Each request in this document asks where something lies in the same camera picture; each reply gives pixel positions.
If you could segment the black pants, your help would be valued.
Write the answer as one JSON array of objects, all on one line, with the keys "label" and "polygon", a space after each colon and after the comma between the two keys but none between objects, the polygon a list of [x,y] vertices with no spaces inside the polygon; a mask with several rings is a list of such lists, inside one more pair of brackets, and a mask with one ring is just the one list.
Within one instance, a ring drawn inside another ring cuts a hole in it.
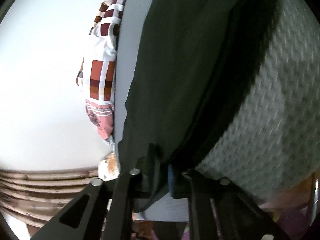
[{"label": "black pants", "polygon": [[116,70],[120,168],[153,157],[143,212],[168,168],[195,168],[239,112],[266,51],[277,0],[126,0]]}]

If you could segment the floral orange cushion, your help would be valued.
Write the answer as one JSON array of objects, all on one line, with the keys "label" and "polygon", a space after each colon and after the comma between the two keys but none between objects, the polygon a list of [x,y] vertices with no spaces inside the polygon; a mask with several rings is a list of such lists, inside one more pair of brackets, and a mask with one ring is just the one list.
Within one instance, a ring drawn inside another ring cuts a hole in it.
[{"label": "floral orange cushion", "polygon": [[117,179],[120,174],[115,153],[110,153],[98,165],[98,178],[103,181]]}]

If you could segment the grey cloth under pillow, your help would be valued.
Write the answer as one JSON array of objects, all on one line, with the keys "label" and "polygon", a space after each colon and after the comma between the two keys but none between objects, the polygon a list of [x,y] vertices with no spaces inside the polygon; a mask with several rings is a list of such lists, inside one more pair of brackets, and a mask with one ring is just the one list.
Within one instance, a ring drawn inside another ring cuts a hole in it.
[{"label": "grey cloth under pillow", "polygon": [[111,154],[115,151],[115,143],[113,135],[110,135],[107,139],[103,140],[105,145],[107,146],[107,153]]}]

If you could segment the brown striped curtain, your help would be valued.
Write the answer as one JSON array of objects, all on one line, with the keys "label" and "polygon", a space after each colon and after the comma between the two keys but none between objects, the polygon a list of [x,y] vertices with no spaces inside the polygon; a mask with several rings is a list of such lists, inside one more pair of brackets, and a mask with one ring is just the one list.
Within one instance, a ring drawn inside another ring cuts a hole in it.
[{"label": "brown striped curtain", "polygon": [[97,168],[48,172],[1,170],[1,211],[40,228],[97,177]]}]

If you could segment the pink checkered pillow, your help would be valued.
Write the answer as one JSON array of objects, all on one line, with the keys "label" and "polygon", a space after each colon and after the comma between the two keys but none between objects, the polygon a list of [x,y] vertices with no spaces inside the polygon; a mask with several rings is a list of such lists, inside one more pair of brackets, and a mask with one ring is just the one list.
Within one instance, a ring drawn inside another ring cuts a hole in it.
[{"label": "pink checkered pillow", "polygon": [[87,116],[106,142],[113,141],[116,59],[125,4],[126,0],[105,0],[101,4],[76,77]]}]

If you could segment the grey mesh mattress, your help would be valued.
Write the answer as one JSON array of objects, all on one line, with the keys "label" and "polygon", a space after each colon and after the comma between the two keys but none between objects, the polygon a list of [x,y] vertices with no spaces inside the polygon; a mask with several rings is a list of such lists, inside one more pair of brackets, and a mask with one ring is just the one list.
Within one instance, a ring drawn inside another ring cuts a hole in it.
[{"label": "grey mesh mattress", "polygon": [[[319,168],[319,22],[304,0],[277,0],[266,51],[239,112],[195,168],[229,178],[258,202]],[[169,191],[143,213],[186,218]]]}]

